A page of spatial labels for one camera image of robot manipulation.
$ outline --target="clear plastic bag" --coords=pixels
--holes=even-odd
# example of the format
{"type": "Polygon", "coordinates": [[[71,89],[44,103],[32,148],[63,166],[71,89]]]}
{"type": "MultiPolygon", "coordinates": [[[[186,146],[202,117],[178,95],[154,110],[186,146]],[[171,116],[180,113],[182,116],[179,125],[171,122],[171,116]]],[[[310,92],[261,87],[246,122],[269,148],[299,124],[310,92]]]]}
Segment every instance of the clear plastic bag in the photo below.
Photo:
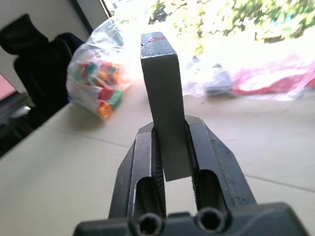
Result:
{"type": "Polygon", "coordinates": [[[105,120],[141,70],[139,25],[148,23],[150,5],[138,7],[140,3],[144,1],[125,1],[115,16],[96,28],[78,48],[68,66],[66,87],[70,102],[105,120]],[[136,11],[127,11],[134,7],[136,11]]]}
{"type": "Polygon", "coordinates": [[[217,54],[205,53],[189,63],[183,94],[230,93],[254,99],[294,100],[305,88],[315,86],[311,44],[310,38],[299,38],[247,45],[246,50],[241,45],[223,46],[217,54]]]}

